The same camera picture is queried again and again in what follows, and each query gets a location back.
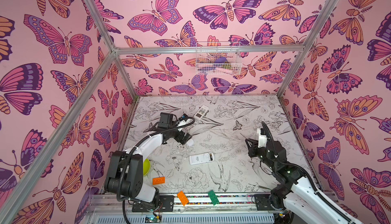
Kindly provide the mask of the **white battery cover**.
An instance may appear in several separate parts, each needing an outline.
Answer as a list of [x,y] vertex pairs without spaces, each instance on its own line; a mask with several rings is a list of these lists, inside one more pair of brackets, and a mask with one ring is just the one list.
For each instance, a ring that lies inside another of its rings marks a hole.
[[192,147],[194,145],[194,140],[190,139],[187,143],[187,146]]

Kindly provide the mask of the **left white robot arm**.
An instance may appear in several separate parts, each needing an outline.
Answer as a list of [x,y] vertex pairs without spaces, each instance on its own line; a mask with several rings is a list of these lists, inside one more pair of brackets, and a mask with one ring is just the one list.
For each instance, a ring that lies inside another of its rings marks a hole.
[[195,118],[183,115],[176,121],[174,114],[161,113],[158,122],[147,130],[147,135],[126,151],[113,153],[104,190],[116,195],[117,201],[137,200],[156,204],[158,189],[144,183],[144,162],[153,151],[173,138],[181,144],[187,143],[192,136],[183,131],[195,123]]

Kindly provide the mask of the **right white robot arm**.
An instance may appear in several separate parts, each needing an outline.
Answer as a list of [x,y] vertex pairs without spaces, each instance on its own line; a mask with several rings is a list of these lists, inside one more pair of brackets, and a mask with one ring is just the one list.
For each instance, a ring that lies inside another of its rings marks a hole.
[[274,209],[291,211],[307,224],[361,223],[324,194],[303,167],[289,162],[286,149],[279,141],[267,139],[260,144],[247,138],[245,143],[249,157],[260,159],[279,183],[269,197]]

